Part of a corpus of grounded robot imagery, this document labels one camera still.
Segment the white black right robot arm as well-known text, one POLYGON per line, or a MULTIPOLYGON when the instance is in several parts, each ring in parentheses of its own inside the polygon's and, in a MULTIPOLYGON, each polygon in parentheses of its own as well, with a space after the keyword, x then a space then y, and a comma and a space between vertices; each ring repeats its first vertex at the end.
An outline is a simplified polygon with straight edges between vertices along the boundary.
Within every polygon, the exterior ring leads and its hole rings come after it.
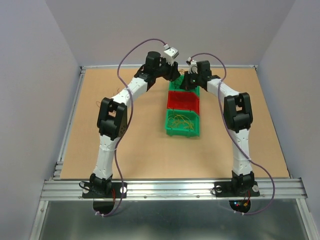
POLYGON ((250 95, 240 93, 224 79, 212 75, 209 61, 187 59, 188 70, 180 86, 184 90, 201 87, 218 98, 223 124, 232 141, 233 166, 231 180, 222 181, 213 188, 217 197, 243 196, 255 185, 255 176, 249 154, 249 133, 253 123, 250 95))

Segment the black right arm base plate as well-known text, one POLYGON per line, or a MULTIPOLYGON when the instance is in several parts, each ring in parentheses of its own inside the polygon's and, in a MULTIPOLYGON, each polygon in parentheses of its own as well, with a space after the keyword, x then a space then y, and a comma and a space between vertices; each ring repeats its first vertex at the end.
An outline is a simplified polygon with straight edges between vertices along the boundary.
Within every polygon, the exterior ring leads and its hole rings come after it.
POLYGON ((213 190, 218 198, 244 198, 249 194, 251 197, 259 197, 261 195, 256 181, 253 184, 242 186, 235 186, 231 181, 218 181, 214 183, 213 190))

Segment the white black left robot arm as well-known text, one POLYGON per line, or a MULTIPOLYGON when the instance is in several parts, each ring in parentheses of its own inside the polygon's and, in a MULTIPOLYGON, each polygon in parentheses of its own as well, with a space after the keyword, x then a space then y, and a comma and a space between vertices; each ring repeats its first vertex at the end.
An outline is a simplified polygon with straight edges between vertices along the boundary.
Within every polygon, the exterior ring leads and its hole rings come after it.
POLYGON ((166 49, 163 54, 148 52, 145 63, 130 83, 112 98, 102 99, 97 118, 99 150, 95 168, 89 178, 89 189, 100 197, 111 193, 114 151, 128 129, 128 107, 146 93, 157 78, 172 82, 180 76, 178 63, 175 61, 178 55, 179 51, 173 47, 166 49))

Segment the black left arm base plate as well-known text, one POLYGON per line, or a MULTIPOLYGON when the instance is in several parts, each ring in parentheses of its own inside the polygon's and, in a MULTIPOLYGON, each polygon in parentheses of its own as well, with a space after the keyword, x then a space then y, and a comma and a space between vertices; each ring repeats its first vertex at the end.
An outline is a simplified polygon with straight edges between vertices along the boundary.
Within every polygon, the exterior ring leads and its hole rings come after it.
POLYGON ((83 199, 119 199, 127 197, 127 183, 111 182, 106 186, 97 186, 91 182, 81 181, 83 199))

